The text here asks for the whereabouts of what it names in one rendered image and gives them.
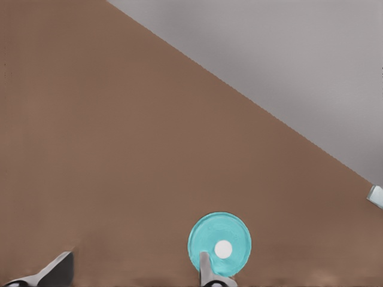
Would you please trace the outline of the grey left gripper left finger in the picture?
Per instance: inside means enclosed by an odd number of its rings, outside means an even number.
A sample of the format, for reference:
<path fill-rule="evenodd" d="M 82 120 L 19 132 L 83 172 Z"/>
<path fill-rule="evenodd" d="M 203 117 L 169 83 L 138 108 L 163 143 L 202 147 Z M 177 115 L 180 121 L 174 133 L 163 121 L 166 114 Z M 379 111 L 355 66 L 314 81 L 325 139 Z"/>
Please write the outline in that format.
<path fill-rule="evenodd" d="M 65 251 L 40 272 L 14 279 L 2 287 L 71 287 L 74 280 L 74 253 Z"/>

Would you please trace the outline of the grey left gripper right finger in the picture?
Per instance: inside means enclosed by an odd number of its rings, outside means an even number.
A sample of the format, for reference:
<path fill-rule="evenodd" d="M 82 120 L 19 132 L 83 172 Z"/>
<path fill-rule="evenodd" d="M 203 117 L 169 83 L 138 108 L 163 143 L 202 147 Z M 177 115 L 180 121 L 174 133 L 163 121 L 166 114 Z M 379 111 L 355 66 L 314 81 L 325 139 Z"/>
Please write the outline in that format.
<path fill-rule="evenodd" d="M 200 287 L 237 287 L 233 279 L 213 272 L 207 252 L 200 252 L 199 285 Z"/>

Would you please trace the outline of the turquoise pot lid white knob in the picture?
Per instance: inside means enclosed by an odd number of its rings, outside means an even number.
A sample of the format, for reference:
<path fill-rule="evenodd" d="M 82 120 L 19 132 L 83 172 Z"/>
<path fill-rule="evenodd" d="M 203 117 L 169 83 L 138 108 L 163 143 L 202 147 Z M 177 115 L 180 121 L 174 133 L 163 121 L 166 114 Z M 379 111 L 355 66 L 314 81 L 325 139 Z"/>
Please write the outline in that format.
<path fill-rule="evenodd" d="M 216 245 L 230 243 L 232 251 L 227 258 L 217 255 Z M 200 269 L 200 253 L 207 252 L 215 274 L 231 277 L 239 273 L 251 254 L 251 234 L 244 222 L 228 212 L 213 212 L 203 216 L 191 229 L 187 251 L 194 268 Z"/>

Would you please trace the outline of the silver frame post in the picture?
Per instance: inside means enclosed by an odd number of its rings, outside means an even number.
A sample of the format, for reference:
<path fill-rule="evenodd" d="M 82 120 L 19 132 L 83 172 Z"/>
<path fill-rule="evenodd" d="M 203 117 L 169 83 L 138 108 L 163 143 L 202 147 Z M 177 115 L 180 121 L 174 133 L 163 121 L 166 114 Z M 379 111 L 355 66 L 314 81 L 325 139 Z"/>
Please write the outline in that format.
<path fill-rule="evenodd" d="M 383 209 L 383 188 L 379 185 L 373 185 L 366 199 L 380 209 Z"/>

